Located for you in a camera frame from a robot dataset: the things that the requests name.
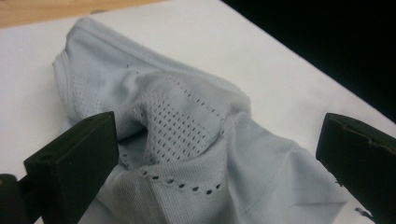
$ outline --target garment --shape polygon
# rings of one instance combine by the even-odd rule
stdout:
[[[324,224],[346,202],[312,155],[251,119],[226,80],[87,18],[54,68],[69,126],[116,118],[120,163],[80,223]]]

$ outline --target fabric fold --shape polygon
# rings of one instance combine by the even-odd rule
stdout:
[[[346,201],[306,150],[251,119],[226,80],[87,18],[54,68],[70,123],[116,117],[120,164],[81,223],[332,223]]]

